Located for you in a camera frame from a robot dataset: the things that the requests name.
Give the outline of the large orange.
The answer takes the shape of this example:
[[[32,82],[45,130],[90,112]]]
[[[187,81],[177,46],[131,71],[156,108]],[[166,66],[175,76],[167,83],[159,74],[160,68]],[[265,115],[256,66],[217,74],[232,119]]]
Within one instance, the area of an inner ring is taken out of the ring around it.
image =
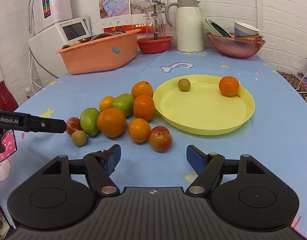
[[[126,117],[120,109],[108,108],[98,116],[97,127],[107,137],[116,138],[125,131]]]
[[[220,92],[225,96],[234,96],[240,88],[239,81],[233,76],[224,76],[218,84]]]

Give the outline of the orange plastic basket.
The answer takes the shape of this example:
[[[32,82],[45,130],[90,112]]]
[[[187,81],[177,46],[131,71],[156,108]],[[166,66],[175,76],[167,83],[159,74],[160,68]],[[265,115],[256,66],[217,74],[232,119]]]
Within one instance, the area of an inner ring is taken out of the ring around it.
[[[104,37],[58,50],[70,74],[104,72],[120,68],[137,56],[139,30]]]

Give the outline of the right side orange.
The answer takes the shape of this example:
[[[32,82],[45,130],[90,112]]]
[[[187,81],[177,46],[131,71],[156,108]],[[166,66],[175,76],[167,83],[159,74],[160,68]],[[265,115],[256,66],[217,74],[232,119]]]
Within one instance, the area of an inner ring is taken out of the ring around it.
[[[155,103],[148,95],[139,95],[133,102],[133,115],[149,122],[155,115]]]

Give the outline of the blue patterned tablecloth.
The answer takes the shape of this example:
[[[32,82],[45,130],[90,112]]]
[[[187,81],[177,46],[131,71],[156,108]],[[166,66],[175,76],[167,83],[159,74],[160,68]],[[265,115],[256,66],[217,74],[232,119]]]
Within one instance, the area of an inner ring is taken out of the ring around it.
[[[196,136],[168,126],[172,147],[166,153],[149,144],[134,143],[127,133],[115,139],[98,134],[83,147],[75,146],[67,133],[15,132],[17,151],[0,163],[0,205],[6,210],[10,193],[57,155],[80,159],[85,154],[121,146],[121,161],[111,178],[126,186],[187,188],[194,172],[186,160],[186,148],[194,145],[205,153],[227,159],[250,154],[287,183],[298,195],[300,208],[295,228],[307,238],[307,103],[300,94],[258,56],[239,60],[216,50],[185,54],[139,54],[119,69],[84,75],[64,75],[31,97],[18,109],[36,116],[67,120],[84,109],[97,108],[108,95],[131,91],[139,81],[153,88],[174,77],[191,74],[233,76],[254,98],[253,116],[236,131],[219,136]]]

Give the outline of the red plastic colander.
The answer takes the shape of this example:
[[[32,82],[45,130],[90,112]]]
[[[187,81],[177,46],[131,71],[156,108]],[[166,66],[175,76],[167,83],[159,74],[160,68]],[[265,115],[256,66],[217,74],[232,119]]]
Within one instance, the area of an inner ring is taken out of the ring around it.
[[[154,38],[139,38],[137,44],[144,54],[164,53],[170,48],[172,36]]]

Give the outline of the bedding poster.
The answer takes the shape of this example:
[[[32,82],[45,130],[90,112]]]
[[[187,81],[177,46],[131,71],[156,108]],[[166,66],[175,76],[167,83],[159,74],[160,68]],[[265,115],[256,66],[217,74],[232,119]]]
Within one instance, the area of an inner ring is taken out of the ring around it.
[[[102,29],[146,22],[146,14],[163,12],[167,0],[98,0]]]

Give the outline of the white thermos jug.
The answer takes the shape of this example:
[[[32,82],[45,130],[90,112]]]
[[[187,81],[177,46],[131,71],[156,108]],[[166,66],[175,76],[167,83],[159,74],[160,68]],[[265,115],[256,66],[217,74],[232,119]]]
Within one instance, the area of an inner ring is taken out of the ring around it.
[[[204,24],[198,4],[197,0],[176,0],[165,8],[167,23],[172,27],[169,9],[172,6],[177,7],[175,26],[178,51],[194,53],[205,49]]]

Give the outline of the large centre orange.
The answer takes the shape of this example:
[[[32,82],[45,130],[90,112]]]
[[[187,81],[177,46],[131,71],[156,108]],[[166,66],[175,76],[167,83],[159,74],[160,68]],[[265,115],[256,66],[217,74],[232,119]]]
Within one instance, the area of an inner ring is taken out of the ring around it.
[[[97,127],[107,137],[116,138],[125,131],[126,117],[120,109],[108,108],[98,116]]]

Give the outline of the small front tangerine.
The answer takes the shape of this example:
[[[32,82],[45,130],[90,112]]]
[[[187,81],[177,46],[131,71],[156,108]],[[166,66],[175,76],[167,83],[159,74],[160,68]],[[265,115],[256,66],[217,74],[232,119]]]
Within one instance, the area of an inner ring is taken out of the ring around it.
[[[133,119],[128,125],[128,134],[136,143],[147,141],[151,127],[147,121],[141,118]]]

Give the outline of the small yellow-orange tangerine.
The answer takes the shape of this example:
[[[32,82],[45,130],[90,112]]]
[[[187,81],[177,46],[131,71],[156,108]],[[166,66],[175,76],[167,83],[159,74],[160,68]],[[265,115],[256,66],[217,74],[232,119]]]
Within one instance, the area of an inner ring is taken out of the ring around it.
[[[115,98],[113,96],[110,96],[110,95],[104,97],[101,100],[101,102],[99,103],[99,111],[103,112],[104,110],[111,108],[114,100],[115,100]]]

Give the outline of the brown longan fruit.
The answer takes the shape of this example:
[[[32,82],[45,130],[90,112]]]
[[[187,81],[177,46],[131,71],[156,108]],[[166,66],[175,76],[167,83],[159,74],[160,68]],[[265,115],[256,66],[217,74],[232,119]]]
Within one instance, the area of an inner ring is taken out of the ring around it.
[[[71,139],[73,144],[76,145],[77,147],[84,146],[88,141],[86,133],[82,130],[77,130],[73,132],[71,135]]]
[[[188,79],[182,78],[178,81],[177,83],[178,88],[183,91],[183,92],[187,92],[190,90],[191,88],[191,83]]]

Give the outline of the large front orange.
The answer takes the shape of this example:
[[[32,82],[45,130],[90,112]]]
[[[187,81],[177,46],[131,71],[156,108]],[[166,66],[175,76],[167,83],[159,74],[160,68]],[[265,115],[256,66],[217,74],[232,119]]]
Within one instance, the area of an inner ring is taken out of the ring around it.
[[[234,96],[240,88],[239,81],[233,76],[224,76],[218,84],[220,92],[225,96]]]

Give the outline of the red plum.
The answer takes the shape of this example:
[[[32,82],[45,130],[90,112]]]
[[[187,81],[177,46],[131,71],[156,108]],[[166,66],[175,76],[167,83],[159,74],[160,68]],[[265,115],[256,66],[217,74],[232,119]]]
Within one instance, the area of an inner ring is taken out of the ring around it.
[[[71,117],[67,120],[66,132],[72,136],[75,131],[81,131],[80,119],[77,117]]]
[[[164,126],[154,127],[149,134],[149,144],[157,152],[166,152],[172,145],[172,136]]]

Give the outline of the yellow plastic plate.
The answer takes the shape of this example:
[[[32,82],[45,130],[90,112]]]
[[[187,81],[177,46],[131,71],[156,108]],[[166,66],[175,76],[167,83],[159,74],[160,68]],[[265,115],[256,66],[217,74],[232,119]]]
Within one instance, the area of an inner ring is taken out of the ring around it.
[[[178,87],[180,79],[191,83],[190,90]],[[222,135],[245,124],[255,110],[252,95],[240,87],[235,96],[224,96],[218,88],[221,77],[185,75],[162,83],[153,94],[156,110],[169,124],[196,135]]]

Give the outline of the white countertop appliance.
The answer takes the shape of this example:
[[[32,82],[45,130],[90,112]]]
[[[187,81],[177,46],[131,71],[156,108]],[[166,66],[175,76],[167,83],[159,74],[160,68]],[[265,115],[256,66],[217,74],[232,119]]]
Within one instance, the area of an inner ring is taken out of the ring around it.
[[[68,72],[57,51],[91,36],[89,17],[79,17],[55,23],[28,41],[34,64],[43,86]]]

